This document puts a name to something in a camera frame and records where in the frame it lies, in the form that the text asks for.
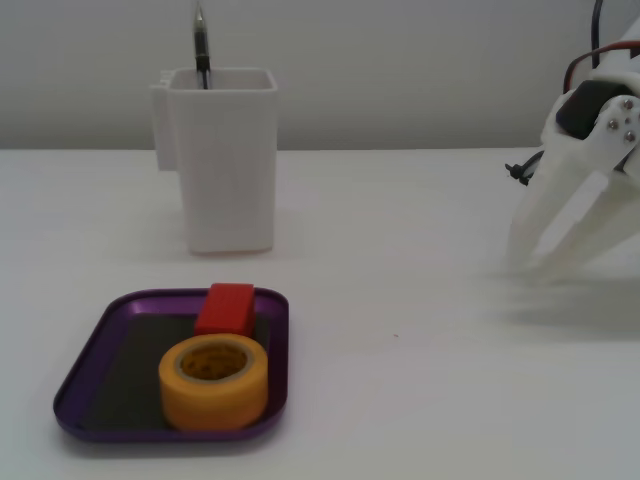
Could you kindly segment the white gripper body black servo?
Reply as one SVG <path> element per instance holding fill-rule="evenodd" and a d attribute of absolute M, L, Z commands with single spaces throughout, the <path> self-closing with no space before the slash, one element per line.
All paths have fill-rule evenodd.
<path fill-rule="evenodd" d="M 639 75 L 610 72 L 583 81 L 556 113 L 565 156 L 599 172 L 639 171 Z"/>

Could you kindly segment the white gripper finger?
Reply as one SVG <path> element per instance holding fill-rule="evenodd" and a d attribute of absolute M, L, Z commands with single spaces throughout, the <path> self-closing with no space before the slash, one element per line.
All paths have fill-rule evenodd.
<path fill-rule="evenodd" d="M 615 173 L 582 219 L 542 259 L 535 278 L 564 278 L 638 233 L 639 184 Z"/>
<path fill-rule="evenodd" d="M 545 230 L 591 174 L 601 173 L 609 183 L 619 173 L 595 171 L 565 156 L 566 150 L 557 140 L 555 116 L 569 95 L 559 97 L 546 119 L 541 136 L 542 156 L 512 219 L 508 237 L 508 261 L 512 265 L 530 264 Z M 639 184 L 639 171 L 620 174 Z"/>

